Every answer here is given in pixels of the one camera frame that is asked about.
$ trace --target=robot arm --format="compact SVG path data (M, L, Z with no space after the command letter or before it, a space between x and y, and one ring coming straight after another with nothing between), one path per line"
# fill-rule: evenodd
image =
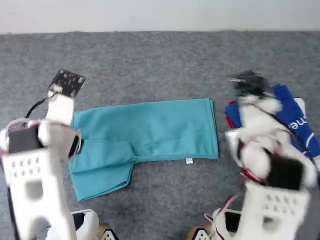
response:
M81 148L81 134L70 124L74 98L85 79L61 69L48 88L46 118L17 119L0 133L2 166L16 240L36 237L35 224L39 218L50 223L50 231L54 230L51 236L55 236L51 239L96 239L97 214L92 210L70 212L61 170L61 162L71 161ZM74 218L79 215L83 221L75 224Z

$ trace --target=folded garment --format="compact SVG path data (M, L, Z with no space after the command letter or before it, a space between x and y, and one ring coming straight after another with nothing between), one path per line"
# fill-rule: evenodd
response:
M307 118L298 103L294 100L288 87L286 85L275 85L272 87L274 95L281 101L282 110L277 112L277 117L295 131L295 134L301 138L310 151L312 157L320 155L320 144L315 134L311 130ZM231 103L225 108L226 115L230 118L236 128L240 128L241 118L238 104ZM305 152L305 148L297 142L296 139L292 139L292 144L302 153Z
M83 138L79 155L69 164L79 201L125 187L135 163L219 157L210 99L77 111L72 125Z

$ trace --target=red fabric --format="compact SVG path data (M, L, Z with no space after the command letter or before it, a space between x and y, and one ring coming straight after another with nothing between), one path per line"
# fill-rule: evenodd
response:
M234 104L234 103L236 103L236 102L237 102L236 100L233 100L233 101L229 102L229 104ZM226 120L228 121L228 124L229 124L230 128L236 129L236 126L235 126L235 124L231 121L230 117L226 116L225 118L226 118Z
M226 116L225 118L226 118L226 120L228 121L230 128L235 129L236 126L235 126L234 123L231 121L230 117Z

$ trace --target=robotic hand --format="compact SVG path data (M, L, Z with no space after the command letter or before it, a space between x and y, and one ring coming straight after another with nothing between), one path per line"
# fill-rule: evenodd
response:
M43 218L51 226L48 240L117 239L108 226L99 230L94 211L71 213L63 186L61 162L71 161L81 149L81 133L70 124L74 98L85 79L61 69L48 88L48 97L37 102L26 118L11 121L0 132L1 163L16 240L34 239L37 220ZM45 100L45 119L28 119Z
M268 93L265 78L245 72L235 78L242 127L225 133L231 155L244 175L242 211L227 199L212 215L209 228L198 227L190 239L293 240L303 223L317 169L291 143L301 144L275 113L282 105Z

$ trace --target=black cable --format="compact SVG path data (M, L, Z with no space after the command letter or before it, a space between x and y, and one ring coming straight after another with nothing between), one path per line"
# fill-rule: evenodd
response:
M31 115L31 113L33 112L33 110L35 110L36 107L38 107L39 105L43 104L47 99L52 98L55 95L55 93L52 96L47 96L44 99L38 101L36 104L34 104L29 111L27 112L27 114L25 115L25 118L28 119Z

